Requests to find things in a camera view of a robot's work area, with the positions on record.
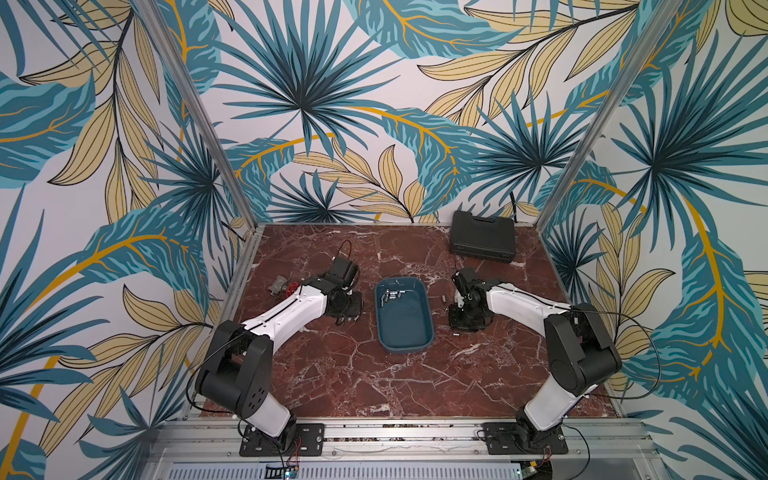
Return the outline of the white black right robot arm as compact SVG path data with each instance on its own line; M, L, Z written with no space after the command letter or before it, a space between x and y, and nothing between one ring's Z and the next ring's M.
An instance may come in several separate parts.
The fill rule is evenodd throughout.
M618 373L622 359L597 309L588 304L555 302L511 283L482 280L471 268L452 281L455 301L449 323L462 331L479 331L505 316L545 340L549 377L518 413L527 432L548 433L559 427L580 399Z

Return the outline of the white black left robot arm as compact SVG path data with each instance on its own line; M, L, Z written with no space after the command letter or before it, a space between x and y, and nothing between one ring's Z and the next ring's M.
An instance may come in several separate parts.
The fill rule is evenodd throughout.
M270 392L274 354L314 320L357 319L362 294L355 286L354 280L315 276L265 313L220 324L196 373L194 391L263 435L275 440L289 436L294 415Z

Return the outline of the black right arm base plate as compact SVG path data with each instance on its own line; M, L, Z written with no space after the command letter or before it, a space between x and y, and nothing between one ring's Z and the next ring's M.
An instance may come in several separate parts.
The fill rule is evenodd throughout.
M525 422L486 422L480 438L489 455L549 455L567 454L569 449L560 426L539 431Z

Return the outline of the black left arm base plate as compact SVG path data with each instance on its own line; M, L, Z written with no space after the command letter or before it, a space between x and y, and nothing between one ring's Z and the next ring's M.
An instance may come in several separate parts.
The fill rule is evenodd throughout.
M289 454L319 457L323 452L325 425L322 423L293 423L278 437L271 437L250 424L244 428L239 455L241 457L279 457Z

